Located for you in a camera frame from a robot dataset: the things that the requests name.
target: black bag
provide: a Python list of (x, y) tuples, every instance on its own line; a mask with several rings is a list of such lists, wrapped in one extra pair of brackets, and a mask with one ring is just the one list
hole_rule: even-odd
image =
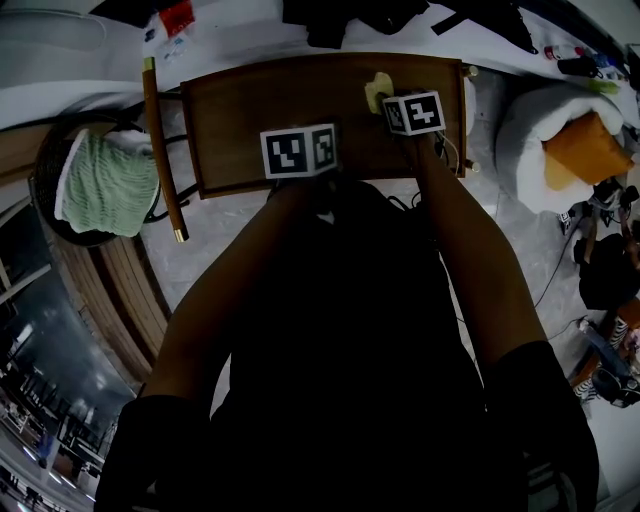
[(444, 34), (458, 23), (469, 19), (504, 37), (526, 52), (534, 55), (538, 53), (538, 50), (533, 47), (531, 35), (522, 21), (520, 11), (509, 0), (484, 0), (482, 2), (438, 0), (432, 3), (444, 5), (456, 12), (453, 16), (432, 27), (438, 35)]
[(399, 32), (429, 4), (426, 0), (283, 0), (282, 21), (306, 25), (309, 46), (340, 49), (347, 23), (359, 18), (383, 34)]

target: red label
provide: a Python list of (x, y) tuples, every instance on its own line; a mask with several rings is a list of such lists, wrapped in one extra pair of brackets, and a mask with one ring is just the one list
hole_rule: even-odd
[(171, 38), (182, 32), (196, 21), (193, 16), (191, 0), (183, 0), (179, 4), (160, 12), (160, 19), (167, 29), (167, 35)]

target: wooden stick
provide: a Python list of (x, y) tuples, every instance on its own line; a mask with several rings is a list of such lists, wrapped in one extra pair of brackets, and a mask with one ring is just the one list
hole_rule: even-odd
[(11, 281), (9, 280), (7, 271), (4, 268), (4, 263), (2, 263), (2, 259), (0, 259), (0, 282), (2, 283), (2, 287), (5, 290), (8, 290), (9, 288), (11, 288)]
[(144, 103), (147, 114), (147, 123), (149, 125), (149, 134), (151, 135), (151, 146), (153, 148), (153, 156), (158, 167), (158, 178), (160, 186), (164, 194), (164, 200), (167, 203), (167, 211), (169, 219), (173, 226), (173, 232), (178, 242), (184, 242), (189, 239), (187, 226), (182, 216), (176, 186), (173, 183), (171, 175), (171, 166), (169, 165), (169, 155), (167, 147), (164, 143), (164, 130), (162, 128), (162, 118), (160, 116), (160, 101), (158, 99), (158, 84), (156, 83), (155, 59), (147, 57), (144, 59), (144, 71), (142, 72), (142, 85), (144, 87)]
[(31, 197), (25, 197), (21, 199), (16, 204), (14, 204), (11, 208), (9, 208), (3, 215), (0, 216), (0, 228), (4, 226), (7, 222), (9, 222), (15, 215), (20, 213), (25, 206), (31, 204)]
[(0, 295), (0, 304), (3, 304), (7, 300), (9, 300), (16, 293), (18, 293), (20, 290), (22, 290), (23, 288), (26, 288), (31, 283), (33, 283), (36, 279), (38, 279), (40, 276), (42, 276), (42, 275), (46, 274), (47, 272), (49, 272), (49, 270), (51, 270), (51, 265), (47, 264), (44, 267), (42, 267), (41, 269), (36, 270), (33, 274), (30, 274), (27, 277), (25, 277), (24, 279), (21, 279), (20, 281), (18, 281), (11, 288), (9, 288), (6, 292), (4, 292), (2, 295)]

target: white cushion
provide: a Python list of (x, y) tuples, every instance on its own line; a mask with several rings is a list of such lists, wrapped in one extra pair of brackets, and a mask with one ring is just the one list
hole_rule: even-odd
[(578, 178), (561, 191), (547, 186), (542, 143), (552, 139), (569, 121), (591, 111), (598, 113), (612, 135), (622, 129), (623, 117), (613, 103), (570, 84), (553, 85), (517, 98), (496, 142), (496, 167), (507, 193), (533, 213), (564, 213), (589, 199), (593, 187)]

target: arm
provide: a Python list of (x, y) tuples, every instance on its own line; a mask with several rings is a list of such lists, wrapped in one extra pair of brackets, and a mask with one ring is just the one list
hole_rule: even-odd
[(546, 336), (511, 245), (433, 152), (405, 141), (438, 246), (483, 368)]
[(270, 199), (182, 299), (142, 396), (173, 395), (211, 405), (231, 352), (222, 332), (311, 207), (315, 183), (290, 185)]
[(631, 234), (631, 230), (629, 229), (629, 216), (624, 208), (620, 208), (618, 210), (618, 214), (620, 215), (620, 229), (622, 231), (622, 236), (627, 242), (625, 247), (625, 252), (629, 255), (629, 259), (631, 259), (631, 264), (633, 267), (640, 272), (640, 258), (638, 257), (638, 252), (640, 251), (640, 247), (638, 247), (638, 242)]

